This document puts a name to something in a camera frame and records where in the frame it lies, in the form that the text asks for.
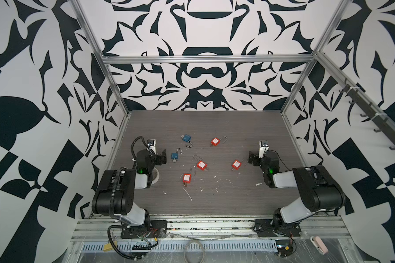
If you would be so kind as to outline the red padlock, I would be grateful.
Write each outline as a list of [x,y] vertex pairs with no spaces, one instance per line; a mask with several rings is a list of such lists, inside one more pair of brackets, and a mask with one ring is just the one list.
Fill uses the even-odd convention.
[[183,174],[183,185],[184,185],[184,187],[187,187],[188,184],[191,183],[193,176],[195,176],[195,173],[196,173],[196,166],[192,165],[190,170]]
[[220,137],[220,138],[213,138],[211,140],[211,142],[210,142],[210,146],[211,147],[218,146],[219,144],[225,143],[227,140],[228,140],[227,136],[223,136],[223,137]]
[[232,170],[238,171],[242,166],[246,166],[248,164],[249,159],[248,158],[243,158],[241,161],[235,160],[232,163]]
[[197,164],[196,164],[197,168],[199,168],[202,171],[204,170],[209,171],[208,164],[200,156],[193,155],[193,159],[197,160]]

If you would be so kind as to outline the blue padlock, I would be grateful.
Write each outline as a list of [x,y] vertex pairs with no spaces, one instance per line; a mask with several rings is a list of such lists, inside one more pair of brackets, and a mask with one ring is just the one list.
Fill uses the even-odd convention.
[[193,143],[192,143],[192,137],[188,134],[183,134],[181,135],[181,139],[186,143],[186,147],[188,149],[193,147]]
[[179,159],[179,155],[181,155],[183,153],[181,148],[178,148],[175,152],[171,153],[171,160],[172,162],[177,162]]

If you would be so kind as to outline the red padlock front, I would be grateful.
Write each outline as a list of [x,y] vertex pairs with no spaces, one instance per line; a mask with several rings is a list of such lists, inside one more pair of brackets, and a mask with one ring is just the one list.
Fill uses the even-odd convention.
[[190,170],[183,174],[183,185],[184,185],[184,187],[187,187],[188,184],[191,183],[193,176],[195,176],[195,173],[196,173],[196,166],[192,165]]

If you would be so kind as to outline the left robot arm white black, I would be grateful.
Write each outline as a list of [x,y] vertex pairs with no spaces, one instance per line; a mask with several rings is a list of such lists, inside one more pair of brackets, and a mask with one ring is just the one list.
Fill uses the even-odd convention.
[[156,153],[156,140],[137,137],[131,144],[133,168],[106,170],[92,199],[92,212],[109,216],[125,227],[150,228],[149,212],[134,202],[136,190],[160,179],[157,166],[167,163],[167,152]]

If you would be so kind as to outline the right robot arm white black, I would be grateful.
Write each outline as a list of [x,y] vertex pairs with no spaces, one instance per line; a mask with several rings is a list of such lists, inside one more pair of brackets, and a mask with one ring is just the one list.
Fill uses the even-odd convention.
[[341,186],[322,165],[297,167],[279,171],[279,155],[266,151],[262,155],[249,152],[249,163],[263,172],[269,188],[297,188],[299,198],[275,211],[274,228],[291,226],[318,212],[331,212],[343,207],[346,196]]

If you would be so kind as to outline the tape roll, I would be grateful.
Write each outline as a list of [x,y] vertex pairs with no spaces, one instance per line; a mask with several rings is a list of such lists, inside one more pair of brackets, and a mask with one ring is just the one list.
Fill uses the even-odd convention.
[[151,184],[154,185],[154,184],[156,184],[156,183],[159,181],[159,179],[160,179],[160,172],[158,171],[157,168],[154,167],[153,170],[152,170],[151,175],[152,175]]

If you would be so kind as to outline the small circuit board right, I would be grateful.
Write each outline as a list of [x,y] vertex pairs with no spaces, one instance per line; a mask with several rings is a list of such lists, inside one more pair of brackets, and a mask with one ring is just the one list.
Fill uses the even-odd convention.
[[280,258],[288,258],[296,252],[296,245],[293,241],[276,240],[276,255]]

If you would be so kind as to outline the yellow connector block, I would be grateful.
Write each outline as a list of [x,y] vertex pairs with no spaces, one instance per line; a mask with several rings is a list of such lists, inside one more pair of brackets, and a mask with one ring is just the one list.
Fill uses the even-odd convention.
[[107,243],[103,245],[103,252],[109,252],[109,251],[114,251],[117,248],[117,242],[114,243]]

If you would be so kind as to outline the pink white clip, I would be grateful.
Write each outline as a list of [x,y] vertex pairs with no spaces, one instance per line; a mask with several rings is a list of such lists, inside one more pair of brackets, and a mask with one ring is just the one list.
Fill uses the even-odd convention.
[[321,255],[325,255],[329,252],[327,246],[319,236],[310,237],[310,241]]

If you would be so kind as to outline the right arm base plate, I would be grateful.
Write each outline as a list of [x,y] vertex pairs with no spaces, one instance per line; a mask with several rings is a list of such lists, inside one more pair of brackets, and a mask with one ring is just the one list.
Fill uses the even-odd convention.
[[252,227],[259,237],[300,237],[301,228],[297,223],[275,224],[273,219],[256,219]]

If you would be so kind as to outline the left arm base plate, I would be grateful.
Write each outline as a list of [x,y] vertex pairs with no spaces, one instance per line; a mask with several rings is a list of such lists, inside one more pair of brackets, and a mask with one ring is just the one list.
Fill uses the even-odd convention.
[[139,238],[140,236],[154,238],[159,237],[160,235],[165,235],[166,230],[166,220],[151,220],[140,226],[124,227],[121,231],[121,238],[133,239]]

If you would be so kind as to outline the aluminium frame crossbar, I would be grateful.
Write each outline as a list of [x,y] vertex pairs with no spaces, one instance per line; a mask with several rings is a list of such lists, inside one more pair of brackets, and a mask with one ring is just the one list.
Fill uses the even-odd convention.
[[223,62],[308,62],[310,54],[296,55],[186,55],[186,56],[102,56],[105,64],[176,64],[176,63],[223,63]]

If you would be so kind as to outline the grey hook rail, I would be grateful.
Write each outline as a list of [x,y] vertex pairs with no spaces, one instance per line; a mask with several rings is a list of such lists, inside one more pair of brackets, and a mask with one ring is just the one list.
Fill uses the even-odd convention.
[[344,79],[343,83],[344,87],[340,90],[340,93],[350,97],[349,104],[356,105],[362,111],[361,117],[374,123],[376,126],[374,132],[383,133],[393,144],[389,149],[395,151],[395,121],[374,103],[360,87],[351,83],[347,78]]

